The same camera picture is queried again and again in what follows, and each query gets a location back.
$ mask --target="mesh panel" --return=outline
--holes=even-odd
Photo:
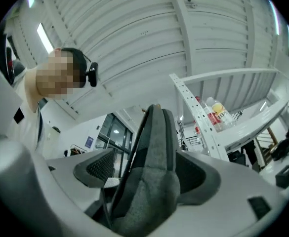
[[[181,194],[199,187],[206,179],[206,173],[201,168],[177,153],[176,174],[179,179]]]
[[[87,173],[106,182],[108,177],[112,177],[113,175],[114,156],[115,153],[111,152],[99,160],[91,163],[86,167]]]

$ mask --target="white shirt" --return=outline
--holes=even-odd
[[[16,85],[14,85],[15,92],[22,99],[22,104],[20,106],[20,110],[24,115],[24,118],[17,124],[17,122],[13,119],[7,132],[7,137],[12,140],[20,141],[26,148],[29,149],[31,153],[39,153],[42,154],[43,149],[43,125],[42,132],[40,136],[40,141],[38,142],[38,132],[39,132],[39,107],[34,113],[28,104],[26,98],[26,90],[25,90],[25,77],[23,76],[20,81]]]

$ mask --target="poster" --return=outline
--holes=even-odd
[[[91,144],[93,143],[93,140],[94,140],[93,138],[88,137],[85,143],[85,147],[90,148]]]

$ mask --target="black box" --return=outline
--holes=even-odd
[[[276,176],[276,185],[283,189],[289,186],[289,165],[282,169]]]

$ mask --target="person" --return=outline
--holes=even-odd
[[[248,155],[248,159],[250,161],[250,163],[252,164],[252,166],[254,165],[254,163],[257,162],[257,157],[255,154],[255,145],[254,145],[254,141],[251,140],[250,142],[248,142],[247,144],[243,145],[241,147],[241,154],[243,154],[243,151],[246,151],[247,155]]]
[[[24,69],[15,77],[13,88],[22,104],[9,125],[7,137],[20,141],[29,151],[42,154],[44,129],[38,102],[59,98],[70,89],[86,84],[87,64],[83,53],[75,48],[53,50],[47,62]]]

